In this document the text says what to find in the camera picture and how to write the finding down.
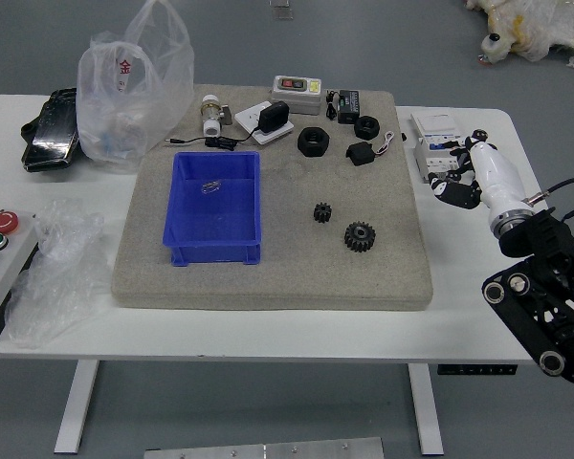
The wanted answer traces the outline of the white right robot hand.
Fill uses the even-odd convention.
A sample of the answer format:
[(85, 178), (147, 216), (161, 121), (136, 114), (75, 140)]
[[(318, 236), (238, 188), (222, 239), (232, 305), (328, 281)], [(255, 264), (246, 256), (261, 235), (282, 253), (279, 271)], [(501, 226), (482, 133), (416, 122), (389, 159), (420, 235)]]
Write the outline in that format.
[(452, 155), (459, 158), (458, 169), (447, 173), (444, 180), (434, 173), (428, 175), (438, 200), (465, 209), (483, 203), (490, 210), (490, 223), (533, 215), (531, 207), (524, 203), (525, 191), (518, 170), (487, 142), (481, 131), (474, 131)]

